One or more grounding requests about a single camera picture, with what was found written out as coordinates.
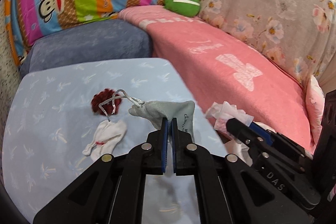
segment light blue bed sheet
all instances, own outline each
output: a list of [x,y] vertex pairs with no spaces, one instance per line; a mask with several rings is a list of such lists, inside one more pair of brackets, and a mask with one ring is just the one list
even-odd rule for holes
[[[124,89],[145,101],[194,100],[173,66],[160,58],[82,63],[26,75],[9,112],[2,161],[5,188],[30,223],[92,164],[82,150],[106,117],[93,114],[90,102],[105,88]],[[128,153],[155,131],[148,120],[128,113],[131,105],[123,99],[111,118],[128,127],[114,156]],[[193,137],[211,153],[227,154],[198,106]],[[164,176],[147,176],[142,223],[200,223],[194,179],[173,174],[170,145],[167,164]]]

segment blue gripper pad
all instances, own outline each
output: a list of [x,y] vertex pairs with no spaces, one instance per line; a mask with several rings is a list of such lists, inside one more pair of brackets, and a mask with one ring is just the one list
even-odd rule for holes
[[162,173],[166,172],[166,167],[167,167],[167,146],[168,146],[168,132],[169,132],[169,124],[170,124],[167,119],[165,119],[164,123],[165,123],[165,127],[164,127],[164,135],[162,139],[162,150],[161,150]]
[[176,173],[176,154],[175,154],[175,128],[174,123],[170,124],[170,133],[171,133],[171,140],[172,140],[172,150],[173,150],[173,171]]
[[262,137],[269,146],[272,146],[273,141],[271,139],[270,134],[266,130],[264,130],[262,127],[260,127],[254,122],[251,123],[249,128],[252,129],[260,137]]

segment metal screw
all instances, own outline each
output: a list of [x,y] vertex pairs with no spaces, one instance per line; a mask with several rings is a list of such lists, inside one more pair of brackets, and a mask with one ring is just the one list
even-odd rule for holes
[[235,154],[229,154],[226,156],[226,159],[229,162],[236,162],[238,160],[238,157]]
[[142,148],[143,150],[150,150],[150,149],[152,148],[152,145],[151,145],[150,143],[143,143],[143,144],[141,145],[141,148]]
[[197,149],[197,145],[195,145],[194,143],[190,143],[187,145],[187,149],[190,151],[194,151]]
[[103,156],[101,157],[101,160],[102,160],[103,162],[109,162],[109,161],[112,160],[112,155],[110,155],[110,154],[105,154],[105,155],[103,155]]

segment blue cushion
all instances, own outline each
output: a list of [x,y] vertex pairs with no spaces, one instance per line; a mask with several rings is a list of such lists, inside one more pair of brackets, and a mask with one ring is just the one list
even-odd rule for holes
[[29,72],[109,59],[152,56],[152,41],[143,30],[115,19],[92,22],[36,40],[20,68]]

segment white check mark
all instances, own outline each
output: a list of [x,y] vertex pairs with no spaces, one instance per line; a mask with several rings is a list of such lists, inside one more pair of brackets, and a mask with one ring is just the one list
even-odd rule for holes
[[173,2],[182,2],[182,3],[188,3],[188,4],[200,6],[199,3],[192,1],[192,0],[173,0]]

